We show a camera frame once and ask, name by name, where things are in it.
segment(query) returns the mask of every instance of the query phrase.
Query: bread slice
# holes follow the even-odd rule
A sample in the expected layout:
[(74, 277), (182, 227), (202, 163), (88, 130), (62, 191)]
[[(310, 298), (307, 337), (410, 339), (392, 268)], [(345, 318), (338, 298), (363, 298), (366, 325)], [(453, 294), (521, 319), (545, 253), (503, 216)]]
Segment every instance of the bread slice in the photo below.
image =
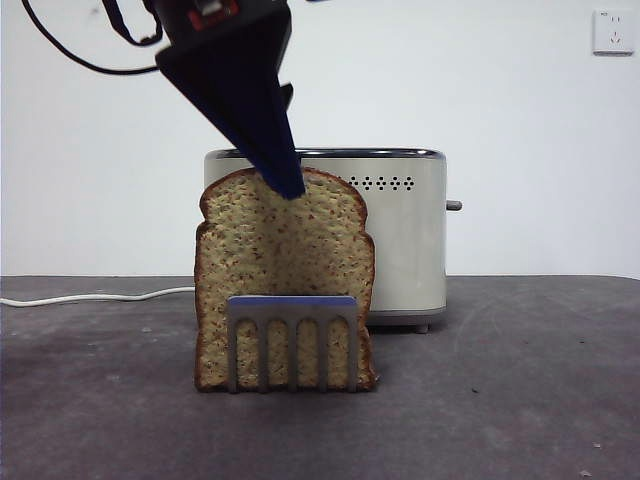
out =
[[(358, 389), (375, 385), (365, 327), (374, 278), (374, 245), (365, 232), (360, 194), (338, 177), (303, 169), (307, 193), (284, 200), (255, 169), (234, 172), (209, 186), (200, 200), (204, 222), (196, 234), (198, 341), (196, 387), (227, 387), (227, 298), (233, 295), (350, 295), (358, 303)], [(287, 384), (287, 330), (268, 328), (269, 385)], [(298, 327), (298, 385), (317, 384), (316, 327)], [(328, 386), (347, 387), (346, 322), (329, 326)], [(238, 386), (258, 386), (256, 326), (237, 333)]]

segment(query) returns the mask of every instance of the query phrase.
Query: toaster vent holes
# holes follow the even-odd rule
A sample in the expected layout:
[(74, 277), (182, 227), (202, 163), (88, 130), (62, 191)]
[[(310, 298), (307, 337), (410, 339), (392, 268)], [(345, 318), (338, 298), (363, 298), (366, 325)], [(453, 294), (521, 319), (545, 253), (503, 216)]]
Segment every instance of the toaster vent holes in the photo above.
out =
[(372, 177), (369, 175), (358, 178), (353, 175), (346, 178), (349, 178), (349, 185), (354, 187), (364, 187), (366, 191), (377, 189), (380, 192), (384, 190), (410, 192), (415, 187), (415, 181), (412, 177)]

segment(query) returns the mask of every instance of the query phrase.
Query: toaster base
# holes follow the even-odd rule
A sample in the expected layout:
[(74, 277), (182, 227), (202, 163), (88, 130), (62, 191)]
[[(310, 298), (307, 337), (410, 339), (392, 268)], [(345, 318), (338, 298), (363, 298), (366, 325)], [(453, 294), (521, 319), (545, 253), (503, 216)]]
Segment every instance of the toaster base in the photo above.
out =
[(434, 321), (433, 316), (442, 313), (447, 307), (431, 308), (429, 310), (384, 310), (371, 311), (367, 317), (368, 327), (413, 326), (416, 333), (427, 333), (429, 324)]

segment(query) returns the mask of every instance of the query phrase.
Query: white power cord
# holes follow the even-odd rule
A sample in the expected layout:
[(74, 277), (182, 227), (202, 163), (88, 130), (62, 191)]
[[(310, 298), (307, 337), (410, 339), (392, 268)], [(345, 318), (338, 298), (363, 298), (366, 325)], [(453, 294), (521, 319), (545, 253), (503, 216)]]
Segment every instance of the white power cord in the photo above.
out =
[(160, 297), (161, 295), (170, 295), (172, 293), (194, 292), (194, 287), (176, 287), (158, 290), (157, 292), (145, 293), (143, 295), (111, 295), (102, 293), (88, 293), (85, 295), (69, 295), (67, 297), (43, 298), (40, 300), (11, 300), (9, 298), (0, 298), (0, 304), (9, 307), (39, 307), (41, 305), (52, 305), (54, 303), (65, 302), (83, 302), (87, 300), (116, 300), (120, 302), (139, 302), (149, 300), (150, 298)]

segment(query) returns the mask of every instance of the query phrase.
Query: wall outlet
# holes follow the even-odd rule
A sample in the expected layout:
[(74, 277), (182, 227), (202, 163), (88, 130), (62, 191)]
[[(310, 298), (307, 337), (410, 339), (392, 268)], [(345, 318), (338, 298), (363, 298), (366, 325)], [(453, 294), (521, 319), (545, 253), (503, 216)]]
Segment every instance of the wall outlet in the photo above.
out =
[(634, 52), (635, 18), (632, 10), (593, 12), (593, 53), (631, 55)]

